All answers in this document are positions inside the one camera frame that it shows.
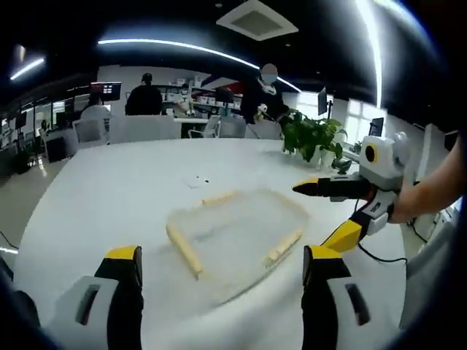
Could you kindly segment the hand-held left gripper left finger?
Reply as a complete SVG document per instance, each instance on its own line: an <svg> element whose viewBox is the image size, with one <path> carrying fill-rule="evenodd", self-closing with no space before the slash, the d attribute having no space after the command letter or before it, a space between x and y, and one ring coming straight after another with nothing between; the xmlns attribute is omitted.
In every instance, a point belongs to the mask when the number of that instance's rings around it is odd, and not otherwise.
<svg viewBox="0 0 467 350"><path fill-rule="evenodd" d="M142 248L124 246L59 297L45 329L63 349L140 349L143 308Z"/></svg>

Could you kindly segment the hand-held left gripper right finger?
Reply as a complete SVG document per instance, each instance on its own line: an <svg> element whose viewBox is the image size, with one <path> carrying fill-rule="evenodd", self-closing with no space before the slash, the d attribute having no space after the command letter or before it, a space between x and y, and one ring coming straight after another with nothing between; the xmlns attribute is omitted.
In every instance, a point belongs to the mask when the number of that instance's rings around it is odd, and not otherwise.
<svg viewBox="0 0 467 350"><path fill-rule="evenodd" d="M352 270L337 251L304 247L302 349L384 349L399 333L397 290L375 271Z"/></svg>

